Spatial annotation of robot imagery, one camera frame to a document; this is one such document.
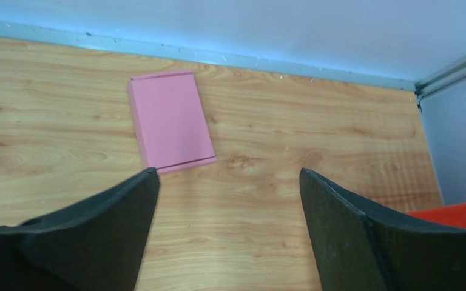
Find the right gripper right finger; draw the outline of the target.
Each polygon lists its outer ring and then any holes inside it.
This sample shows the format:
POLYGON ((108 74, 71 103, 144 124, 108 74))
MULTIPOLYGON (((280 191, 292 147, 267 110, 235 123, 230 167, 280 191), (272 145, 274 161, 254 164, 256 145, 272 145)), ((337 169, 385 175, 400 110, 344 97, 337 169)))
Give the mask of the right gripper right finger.
POLYGON ((466 229, 415 218, 301 169, 323 290, 466 290, 466 229))

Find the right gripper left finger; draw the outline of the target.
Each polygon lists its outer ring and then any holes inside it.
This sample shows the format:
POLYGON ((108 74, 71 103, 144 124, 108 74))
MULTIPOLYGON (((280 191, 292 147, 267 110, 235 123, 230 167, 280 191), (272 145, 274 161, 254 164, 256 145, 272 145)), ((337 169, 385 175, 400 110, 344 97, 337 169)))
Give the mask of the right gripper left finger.
POLYGON ((148 168, 65 208, 0 226, 0 290, 134 290, 159 191, 148 168))

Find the pink paper box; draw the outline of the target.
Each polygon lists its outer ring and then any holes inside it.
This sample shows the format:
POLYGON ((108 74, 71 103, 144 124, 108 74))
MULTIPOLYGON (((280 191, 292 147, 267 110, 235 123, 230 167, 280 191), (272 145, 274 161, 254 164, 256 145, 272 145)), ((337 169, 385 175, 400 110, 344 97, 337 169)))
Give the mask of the pink paper box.
POLYGON ((133 76, 127 91, 145 168, 164 174, 217 161, 193 71, 133 76))

